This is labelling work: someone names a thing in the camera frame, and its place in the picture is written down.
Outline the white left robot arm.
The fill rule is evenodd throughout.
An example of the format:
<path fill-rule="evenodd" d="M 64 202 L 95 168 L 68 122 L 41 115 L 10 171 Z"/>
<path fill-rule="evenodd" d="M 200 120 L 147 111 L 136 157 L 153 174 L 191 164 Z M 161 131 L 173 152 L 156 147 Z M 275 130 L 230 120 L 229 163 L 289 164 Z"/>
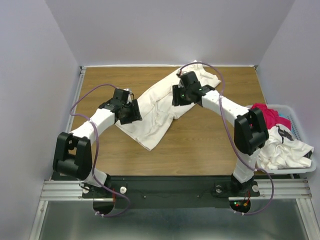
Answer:
<path fill-rule="evenodd" d="M 129 89 L 115 88 L 111 99 L 103 102 L 85 122 L 71 132 L 58 135 L 53 158 L 53 170 L 76 178 L 84 194 L 94 190 L 100 197 L 110 193 L 128 199 L 124 187 L 112 189 L 111 176 L 96 168 L 98 154 L 92 154 L 92 144 L 100 147 L 99 136 L 114 124 L 148 151 L 153 150 L 169 129 L 172 121 L 185 110 L 171 111 L 170 95 L 164 100 L 135 99 Z"/>

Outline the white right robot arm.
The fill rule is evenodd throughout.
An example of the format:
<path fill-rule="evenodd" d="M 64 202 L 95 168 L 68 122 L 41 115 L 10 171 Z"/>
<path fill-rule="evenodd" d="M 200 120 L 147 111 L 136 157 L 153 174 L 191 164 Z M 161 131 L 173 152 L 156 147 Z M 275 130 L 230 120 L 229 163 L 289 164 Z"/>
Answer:
<path fill-rule="evenodd" d="M 225 127 L 233 126 L 228 138 L 237 162 L 229 189 L 234 195 L 242 195 L 253 185 L 258 154 L 269 138 L 262 111 L 239 105 L 208 84 L 201 85 L 194 71 L 178 71 L 177 76 L 179 83 L 172 87 L 173 106 L 198 104 L 219 114 Z"/>

